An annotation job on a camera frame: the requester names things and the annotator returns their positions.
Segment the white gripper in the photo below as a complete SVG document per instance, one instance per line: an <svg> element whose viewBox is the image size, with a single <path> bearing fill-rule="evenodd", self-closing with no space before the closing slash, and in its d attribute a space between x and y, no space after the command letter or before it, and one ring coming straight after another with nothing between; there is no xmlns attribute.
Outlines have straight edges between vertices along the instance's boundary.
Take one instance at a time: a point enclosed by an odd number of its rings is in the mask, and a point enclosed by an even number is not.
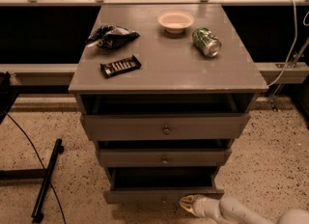
<svg viewBox="0 0 309 224"><path fill-rule="evenodd" d="M195 194L187 195L180 199L180 206L197 217L206 217L213 220L222 220L219 201Z"/></svg>

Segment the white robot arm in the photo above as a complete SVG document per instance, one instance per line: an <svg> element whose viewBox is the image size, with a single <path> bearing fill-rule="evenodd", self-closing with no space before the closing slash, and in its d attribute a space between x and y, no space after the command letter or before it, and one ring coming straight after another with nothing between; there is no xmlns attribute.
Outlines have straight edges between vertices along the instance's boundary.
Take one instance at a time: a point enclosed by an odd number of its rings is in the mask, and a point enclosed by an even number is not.
<svg viewBox="0 0 309 224"><path fill-rule="evenodd" d="M215 224L309 224L307 210L287 210L273 223L230 196L223 196L218 200L202 194L191 194L180 199L180 206L199 218L212 220Z"/></svg>

